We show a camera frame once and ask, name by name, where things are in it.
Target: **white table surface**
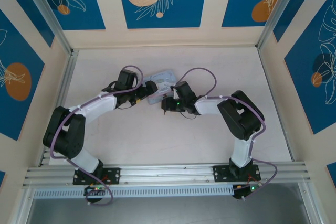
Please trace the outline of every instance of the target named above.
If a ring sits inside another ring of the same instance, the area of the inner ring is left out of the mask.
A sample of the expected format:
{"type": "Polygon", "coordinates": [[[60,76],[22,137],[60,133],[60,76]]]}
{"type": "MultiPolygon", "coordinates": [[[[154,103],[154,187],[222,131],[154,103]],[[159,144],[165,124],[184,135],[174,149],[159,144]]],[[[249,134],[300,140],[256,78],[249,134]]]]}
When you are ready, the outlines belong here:
{"type": "MultiPolygon", "coordinates": [[[[243,90],[265,116],[266,132],[256,139],[253,157],[291,161],[267,80],[254,47],[143,47],[81,50],[66,107],[82,104],[118,78],[125,65],[140,67],[145,76],[172,69],[179,79],[188,69],[204,67],[217,77],[211,95],[243,90]]],[[[196,95],[214,80],[201,70],[185,80],[196,95]]],[[[104,164],[185,164],[227,162],[234,137],[221,115],[188,120],[179,113],[163,115],[161,103],[143,100],[127,110],[108,112],[86,127],[85,147],[104,164]]],[[[51,159],[50,164],[64,164],[51,159]]]]}

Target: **white floor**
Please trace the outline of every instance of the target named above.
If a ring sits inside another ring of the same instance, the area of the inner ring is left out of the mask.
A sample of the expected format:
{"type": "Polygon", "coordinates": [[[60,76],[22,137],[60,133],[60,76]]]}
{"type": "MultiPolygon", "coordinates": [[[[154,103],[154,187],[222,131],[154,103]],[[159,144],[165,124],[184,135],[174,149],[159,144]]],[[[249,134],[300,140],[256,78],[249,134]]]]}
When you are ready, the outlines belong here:
{"type": "MultiPolygon", "coordinates": [[[[172,69],[179,79],[188,69],[205,67],[217,77],[211,95],[243,90],[265,116],[266,132],[256,139],[253,157],[291,161],[277,112],[254,47],[143,47],[81,50],[65,106],[82,104],[118,78],[125,65],[136,65],[144,75],[172,69]]],[[[213,85],[205,71],[185,80],[196,95],[213,85]]],[[[86,128],[85,147],[105,164],[177,164],[227,162],[234,137],[221,115],[187,120],[179,113],[163,115],[161,104],[146,100],[127,110],[106,113],[86,128]]],[[[50,164],[63,161],[50,160],[50,164]]]]}

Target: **purple cable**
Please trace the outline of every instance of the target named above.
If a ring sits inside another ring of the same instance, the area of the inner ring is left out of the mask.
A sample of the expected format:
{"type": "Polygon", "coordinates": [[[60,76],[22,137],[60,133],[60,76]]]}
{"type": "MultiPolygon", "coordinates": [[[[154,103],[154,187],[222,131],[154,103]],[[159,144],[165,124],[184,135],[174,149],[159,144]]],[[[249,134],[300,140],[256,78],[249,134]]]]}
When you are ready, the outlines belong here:
{"type": "Polygon", "coordinates": [[[216,79],[216,76],[214,75],[214,73],[212,73],[210,70],[208,70],[208,69],[206,69],[206,68],[192,68],[192,69],[189,69],[189,70],[182,76],[182,78],[181,78],[176,84],[178,84],[180,81],[182,81],[183,78],[184,78],[189,72],[191,72],[191,71],[193,71],[193,70],[196,70],[196,69],[201,69],[201,70],[205,70],[205,71],[209,72],[209,73],[213,76],[213,78],[215,79],[215,84],[214,84],[214,86],[213,86],[208,92],[205,93],[205,95],[210,94],[210,92],[213,91],[214,88],[215,88],[216,85],[217,85],[217,79],[216,79]]]}
{"type": "MultiPolygon", "coordinates": [[[[130,91],[133,91],[133,90],[136,90],[138,87],[140,87],[140,85],[142,84],[143,82],[143,73],[141,71],[140,68],[138,68],[137,66],[133,66],[133,65],[127,65],[125,67],[122,68],[125,69],[125,68],[136,68],[139,72],[140,72],[140,75],[141,75],[141,79],[140,81],[138,82],[138,85],[136,85],[134,88],[131,88],[131,89],[128,89],[128,90],[121,90],[121,91],[116,91],[116,92],[112,92],[112,93],[108,93],[108,94],[104,94],[102,95],[101,97],[104,98],[104,97],[110,97],[112,95],[115,95],[115,94],[121,94],[121,93],[126,93],[126,92],[130,92],[130,91]]],[[[70,159],[66,158],[66,157],[56,157],[54,155],[54,147],[55,147],[55,143],[56,143],[56,139],[58,137],[58,134],[60,133],[60,131],[62,130],[62,127],[64,126],[64,124],[69,120],[69,118],[75,114],[78,110],[86,107],[87,105],[97,101],[101,99],[100,97],[96,97],[96,98],[93,98],[92,100],[84,103],[83,105],[81,105],[79,108],[76,108],[74,109],[73,111],[70,112],[70,114],[68,114],[64,120],[61,122],[61,124],[58,126],[58,129],[54,135],[54,138],[53,138],[53,141],[51,142],[51,145],[50,145],[50,156],[52,158],[55,158],[55,159],[66,159],[71,165],[73,165],[75,168],[78,168],[81,172],[85,173],[86,175],[90,176],[91,178],[93,178],[94,180],[98,181],[100,184],[102,184],[106,189],[107,191],[110,193],[111,195],[111,199],[108,203],[105,203],[105,204],[92,204],[94,206],[106,206],[106,205],[109,205],[110,203],[112,203],[112,200],[113,200],[113,194],[112,194],[112,191],[110,190],[110,188],[103,182],[101,181],[99,178],[97,178],[95,175],[92,175],[91,173],[85,171],[84,169],[78,167],[78,165],[76,165],[73,161],[71,161],[70,159]]]]}
{"type": "MultiPolygon", "coordinates": [[[[225,96],[222,96],[222,97],[207,97],[207,98],[208,98],[208,99],[218,99],[218,98],[222,98],[222,99],[231,99],[231,100],[234,100],[234,101],[236,101],[236,102],[238,102],[238,103],[244,105],[244,106],[247,107],[249,110],[251,110],[251,112],[252,112],[252,113],[259,119],[259,121],[261,122],[261,124],[262,124],[263,127],[262,127],[262,130],[261,130],[261,131],[257,132],[256,134],[254,134],[254,135],[252,136],[252,141],[251,141],[250,149],[249,149],[249,151],[248,151],[248,155],[251,157],[252,149],[253,149],[254,139],[255,139],[256,137],[260,136],[261,134],[263,134],[263,132],[265,132],[265,130],[266,130],[266,124],[265,124],[264,120],[261,118],[261,116],[258,114],[258,112],[257,112],[255,109],[253,109],[250,105],[248,105],[246,102],[244,102],[244,101],[242,101],[242,100],[240,100],[240,99],[237,99],[237,98],[235,98],[235,97],[225,97],[225,96]]],[[[258,190],[255,191],[255,192],[257,192],[257,191],[259,191],[262,187],[264,187],[264,186],[266,186],[267,184],[269,184],[269,183],[275,178],[275,176],[276,176],[277,173],[278,173],[278,168],[277,168],[277,166],[276,166],[275,164],[272,164],[271,162],[261,161],[261,160],[257,160],[257,159],[254,159],[254,158],[251,158],[251,159],[252,159],[253,161],[260,162],[260,163],[264,163],[264,164],[273,166],[273,167],[275,168],[274,174],[270,177],[269,180],[267,180],[262,186],[260,186],[258,190]]]]}

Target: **purple wire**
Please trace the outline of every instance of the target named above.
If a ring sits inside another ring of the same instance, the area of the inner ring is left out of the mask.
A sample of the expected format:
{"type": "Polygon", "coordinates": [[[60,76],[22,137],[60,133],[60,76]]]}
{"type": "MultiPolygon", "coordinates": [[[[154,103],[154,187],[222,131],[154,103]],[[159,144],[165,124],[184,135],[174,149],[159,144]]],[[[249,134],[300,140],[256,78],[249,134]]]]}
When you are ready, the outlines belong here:
{"type": "MultiPolygon", "coordinates": [[[[218,98],[222,98],[222,99],[231,99],[231,100],[234,100],[234,101],[236,101],[236,102],[238,102],[238,103],[244,105],[244,106],[247,107],[249,110],[251,110],[251,112],[252,112],[252,113],[259,119],[259,121],[261,122],[261,124],[262,124],[263,127],[262,127],[261,131],[257,132],[256,134],[254,134],[254,135],[252,136],[252,141],[251,141],[250,149],[249,149],[249,151],[248,151],[248,155],[251,157],[252,149],[253,149],[254,139],[255,139],[256,137],[260,136],[261,134],[263,134],[263,132],[265,132],[265,130],[266,130],[266,124],[265,124],[265,121],[262,119],[262,117],[258,114],[258,112],[257,112],[255,109],[253,109],[253,108],[252,108],[250,105],[248,105],[246,102],[244,102],[244,101],[242,101],[242,100],[240,100],[240,99],[237,99],[237,98],[235,98],[235,97],[225,97],[225,96],[222,96],[222,97],[207,97],[207,98],[208,98],[208,99],[218,99],[218,98]]],[[[267,180],[262,186],[260,186],[258,190],[256,190],[256,191],[254,192],[254,193],[256,193],[256,192],[259,191],[261,188],[263,188],[264,186],[266,186],[267,184],[269,184],[269,183],[275,178],[275,176],[276,176],[277,173],[278,173],[278,168],[277,168],[277,166],[276,166],[275,164],[272,164],[271,162],[261,161],[261,160],[257,160],[257,159],[255,159],[255,158],[251,158],[251,159],[252,159],[253,161],[260,162],[260,163],[264,163],[264,164],[273,166],[273,167],[275,168],[275,172],[274,172],[274,174],[270,177],[269,180],[267,180]]]]}
{"type": "MultiPolygon", "coordinates": [[[[110,97],[110,96],[113,96],[115,94],[121,94],[121,93],[126,93],[126,92],[130,92],[130,91],[133,91],[133,90],[136,90],[138,87],[140,87],[140,85],[142,84],[143,82],[143,73],[141,71],[140,68],[138,68],[137,66],[134,66],[134,65],[127,65],[125,67],[122,68],[122,70],[124,70],[125,68],[136,68],[139,72],[140,72],[140,75],[141,75],[141,79],[140,81],[138,82],[138,85],[136,85],[134,88],[131,88],[131,89],[128,89],[128,90],[121,90],[121,91],[116,91],[116,92],[112,92],[112,93],[108,93],[108,94],[104,94],[102,95],[101,97],[104,98],[104,97],[110,97]]],[[[108,203],[105,203],[105,204],[92,204],[94,206],[106,206],[106,205],[109,205],[110,203],[112,203],[112,200],[113,200],[113,194],[112,194],[112,191],[110,190],[110,188],[103,182],[101,181],[99,178],[97,178],[95,175],[85,171],[84,169],[80,168],[78,165],[76,165],[73,161],[71,161],[70,159],[66,158],[66,157],[56,157],[54,155],[54,147],[55,147],[55,143],[56,143],[56,139],[58,137],[58,134],[60,133],[60,131],[62,130],[64,124],[69,120],[69,118],[75,114],[78,110],[82,109],[82,108],[85,108],[87,105],[97,101],[101,99],[100,97],[96,97],[96,98],[93,98],[92,100],[84,103],[83,105],[81,105],[79,108],[76,108],[74,109],[73,111],[70,112],[70,114],[68,114],[64,120],[61,122],[61,124],[58,126],[58,129],[57,131],[55,132],[55,135],[54,135],[54,138],[53,138],[53,141],[51,142],[51,145],[50,145],[50,156],[54,159],[66,159],[71,165],[73,165],[75,168],[78,168],[81,172],[85,173],[86,175],[90,176],[91,178],[93,178],[94,180],[98,181],[100,184],[102,184],[106,189],[107,191],[110,193],[111,195],[111,200],[108,202],[108,203]]]]}
{"type": "Polygon", "coordinates": [[[180,81],[182,81],[183,78],[184,78],[189,72],[191,72],[191,71],[193,71],[193,70],[196,70],[196,69],[205,70],[205,71],[209,72],[209,73],[213,76],[213,78],[215,79],[215,84],[213,85],[213,87],[212,87],[208,92],[205,93],[205,95],[210,94],[210,92],[213,91],[214,88],[215,88],[216,85],[217,85],[217,78],[216,78],[216,76],[214,75],[214,73],[212,73],[210,70],[208,70],[208,69],[206,69],[206,68],[192,68],[192,69],[189,69],[189,70],[182,76],[182,78],[181,78],[177,83],[179,83],[180,81]]]}

